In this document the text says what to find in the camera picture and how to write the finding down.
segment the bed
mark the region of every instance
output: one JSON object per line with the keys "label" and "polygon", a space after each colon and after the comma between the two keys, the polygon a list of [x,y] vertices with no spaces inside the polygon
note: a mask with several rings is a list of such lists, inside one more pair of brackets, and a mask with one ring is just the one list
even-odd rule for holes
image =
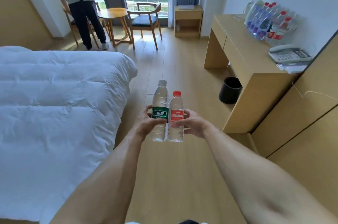
{"label": "bed", "polygon": [[135,63],[0,47],[0,218],[47,224],[108,155]]}

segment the bottle cap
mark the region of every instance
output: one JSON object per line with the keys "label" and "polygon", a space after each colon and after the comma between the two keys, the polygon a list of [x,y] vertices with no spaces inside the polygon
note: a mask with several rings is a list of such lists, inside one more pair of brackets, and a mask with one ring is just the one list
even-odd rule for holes
{"label": "bottle cap", "polygon": [[160,81],[158,81],[158,85],[164,85],[164,86],[167,86],[167,81],[165,81],[165,80],[160,80]]}
{"label": "bottle cap", "polygon": [[174,93],[173,93],[173,96],[181,96],[182,94],[181,94],[181,92],[180,91],[174,91]]}

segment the wooden headboard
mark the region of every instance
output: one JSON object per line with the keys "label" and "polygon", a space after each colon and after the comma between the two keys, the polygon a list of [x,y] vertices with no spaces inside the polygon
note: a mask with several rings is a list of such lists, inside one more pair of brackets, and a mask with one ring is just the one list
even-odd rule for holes
{"label": "wooden headboard", "polygon": [[30,0],[0,0],[0,46],[40,50],[52,36]]}

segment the bottle with green label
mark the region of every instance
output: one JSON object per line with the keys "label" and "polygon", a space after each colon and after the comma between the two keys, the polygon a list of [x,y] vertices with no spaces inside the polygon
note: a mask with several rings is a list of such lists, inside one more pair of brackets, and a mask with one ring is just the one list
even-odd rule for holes
{"label": "bottle with green label", "polygon": [[[158,81],[158,88],[152,100],[152,118],[166,118],[168,120],[168,90],[167,81]],[[156,125],[151,132],[153,141],[164,141],[166,136],[166,124]]]}

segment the trash can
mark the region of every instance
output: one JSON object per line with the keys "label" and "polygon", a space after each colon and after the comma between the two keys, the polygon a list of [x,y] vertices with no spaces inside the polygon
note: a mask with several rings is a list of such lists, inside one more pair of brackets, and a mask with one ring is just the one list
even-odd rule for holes
{"label": "trash can", "polygon": [[218,98],[225,104],[235,104],[241,94],[243,87],[236,77],[227,77],[219,92]]}

